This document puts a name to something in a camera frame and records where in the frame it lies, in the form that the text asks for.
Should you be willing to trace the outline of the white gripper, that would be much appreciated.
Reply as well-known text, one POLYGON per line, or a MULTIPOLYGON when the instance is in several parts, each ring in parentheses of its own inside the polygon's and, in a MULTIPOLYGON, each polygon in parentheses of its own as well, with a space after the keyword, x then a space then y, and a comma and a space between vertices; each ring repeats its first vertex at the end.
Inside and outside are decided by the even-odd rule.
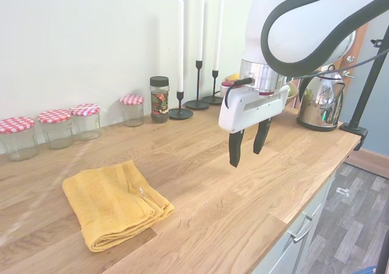
POLYGON ((229 133, 229 160, 235 168, 241 157, 244 130, 258 123, 253 152, 259 154, 271 126, 271 118, 285 107, 289 86, 285 85, 272 95, 260 95, 248 86, 231 89, 225 94, 219 114, 219 126, 229 133))

